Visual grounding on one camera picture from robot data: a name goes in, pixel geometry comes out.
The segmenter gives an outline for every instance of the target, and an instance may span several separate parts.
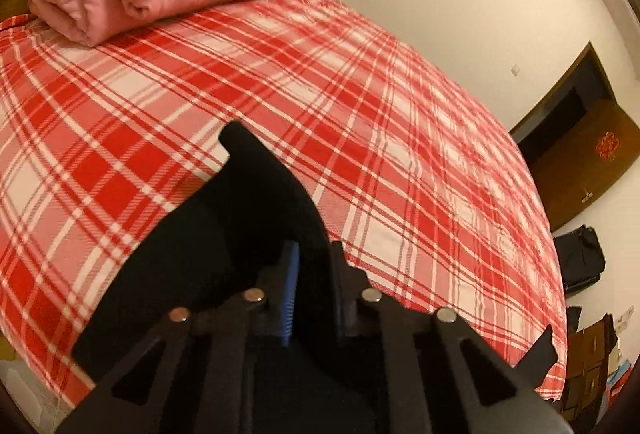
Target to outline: silver screw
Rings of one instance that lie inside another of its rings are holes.
[[[174,308],[169,311],[169,318],[173,322],[184,322],[191,316],[191,312],[187,308]]]
[[[360,296],[367,302],[380,302],[380,299],[382,299],[382,293],[380,293],[375,288],[367,288],[362,290]]]
[[[247,302],[262,302],[264,292],[260,288],[251,288],[242,293],[242,298]]]
[[[436,313],[436,317],[440,322],[453,324],[453,322],[456,321],[456,318],[458,318],[458,314],[451,308],[441,308]]]

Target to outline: brown door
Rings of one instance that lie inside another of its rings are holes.
[[[530,166],[551,231],[613,185],[640,154],[640,129],[613,100],[587,114]]]

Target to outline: red decoration on door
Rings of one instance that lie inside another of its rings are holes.
[[[596,145],[596,152],[603,161],[613,161],[616,159],[614,151],[620,146],[620,140],[612,132],[604,134]]]

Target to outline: black luggage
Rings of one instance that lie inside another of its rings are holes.
[[[564,294],[576,293],[600,280],[604,271],[604,253],[596,231],[581,226],[564,236],[554,238]]]

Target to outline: red plaid bedsheet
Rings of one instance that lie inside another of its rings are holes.
[[[240,119],[332,239],[406,306],[452,306],[515,364],[546,325],[564,383],[561,277],[508,133],[413,49],[334,0],[212,8],[87,49],[0,30],[1,329],[73,404],[70,357],[129,254],[226,161]]]

